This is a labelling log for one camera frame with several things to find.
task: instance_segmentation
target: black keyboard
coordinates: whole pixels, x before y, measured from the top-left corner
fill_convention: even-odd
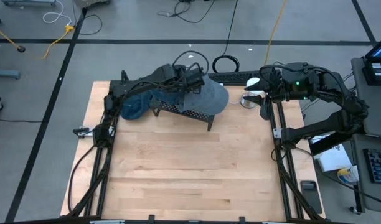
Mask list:
[[[209,77],[211,80],[217,83],[223,83],[224,85],[240,85],[245,86],[247,80],[254,77],[260,77],[258,71],[247,71],[247,72],[220,72],[220,73],[210,73]]]
[[[364,149],[364,154],[371,181],[381,184],[381,150]]]

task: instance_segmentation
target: baseball cap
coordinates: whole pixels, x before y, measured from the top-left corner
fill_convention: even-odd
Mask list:
[[[200,93],[185,94],[182,109],[192,110],[206,115],[221,113],[228,104],[229,93],[221,84],[211,80],[208,75],[203,76],[204,85]]]

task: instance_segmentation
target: metal mesh rack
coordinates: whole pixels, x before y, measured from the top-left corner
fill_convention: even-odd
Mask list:
[[[211,127],[213,125],[213,120],[214,120],[214,115],[206,115],[206,114],[201,114],[196,111],[192,110],[187,110],[184,112],[180,112],[179,108],[177,105],[170,105],[169,103],[166,103],[164,101],[161,101],[157,98],[152,98],[149,106],[151,107],[153,114],[157,117],[159,116],[159,113],[161,110],[170,112],[170,113],[175,113],[179,114],[188,118],[196,119],[198,121],[203,121],[207,123],[207,130],[210,131]]]

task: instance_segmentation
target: wooden tabletop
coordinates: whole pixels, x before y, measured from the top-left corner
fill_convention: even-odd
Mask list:
[[[94,82],[85,126],[99,123],[109,84]],[[241,86],[226,88],[232,102],[244,92]],[[298,101],[283,106],[288,127],[302,127]],[[159,117],[148,111],[137,121],[120,118],[117,129],[102,218],[285,221],[278,168],[270,157],[271,126],[259,106],[248,110],[229,103],[210,132],[207,123],[165,111]],[[79,140],[73,164],[92,144],[92,138]],[[298,146],[309,150],[306,141]],[[72,207],[89,187],[95,151],[75,173]],[[293,151],[293,159],[298,181],[316,181],[309,155]],[[98,196],[97,190],[92,213]],[[66,194],[61,214],[67,213]]]

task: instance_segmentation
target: gray floor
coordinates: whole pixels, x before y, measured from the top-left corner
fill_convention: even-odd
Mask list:
[[[61,0],[64,14],[73,18],[71,0]],[[108,6],[89,10],[103,20],[103,28],[95,35],[81,35],[79,39],[154,40],[154,39],[226,39],[233,0],[217,0],[206,18],[198,24],[188,24],[178,18],[157,16],[157,11],[172,11],[176,0],[115,0]],[[381,0],[358,0],[377,40],[381,39]],[[280,0],[241,0],[233,23],[231,39],[268,40],[279,14]],[[196,20],[210,2],[196,0],[184,15]],[[15,39],[56,39],[62,35],[67,20],[60,18],[54,24],[45,24],[42,15],[49,11],[60,12],[60,6],[20,4],[6,7],[0,2],[1,30]],[[80,10],[76,7],[77,16]],[[89,18],[82,32],[98,28],[98,21]],[[275,40],[368,41],[351,0],[289,0],[276,31]],[[20,54],[10,44],[0,44],[0,68],[17,69],[20,80],[0,78],[0,96],[5,108],[0,113],[4,119],[41,120],[52,89],[57,80],[68,44],[52,47],[46,60],[46,44],[23,44],[27,52]],[[225,46],[219,44],[168,44],[168,45],[110,45],[77,44],[68,65],[62,88],[52,117],[42,141],[39,155],[29,179],[25,194],[16,215],[16,221],[58,217],[70,169],[77,146],[72,129],[84,119],[92,82],[120,77],[125,69],[130,78],[151,73],[156,67],[171,63],[185,50],[198,50],[213,61]],[[371,47],[363,46],[298,46],[274,45],[270,62],[307,61],[330,68],[346,76],[350,74],[350,60],[360,57]],[[229,45],[227,54],[236,56],[241,70],[256,70],[263,64],[266,45]],[[194,58],[183,58],[185,65]],[[233,65],[219,62],[220,71],[229,72]],[[352,78],[346,85],[354,86]],[[305,111],[306,124],[327,118],[336,105],[316,103]],[[27,158],[32,149],[39,124],[0,123],[0,222],[5,220]],[[347,208],[354,205],[353,192],[324,177],[319,177],[322,200],[327,217],[338,222],[381,223],[381,213],[368,211],[361,216],[351,214]]]

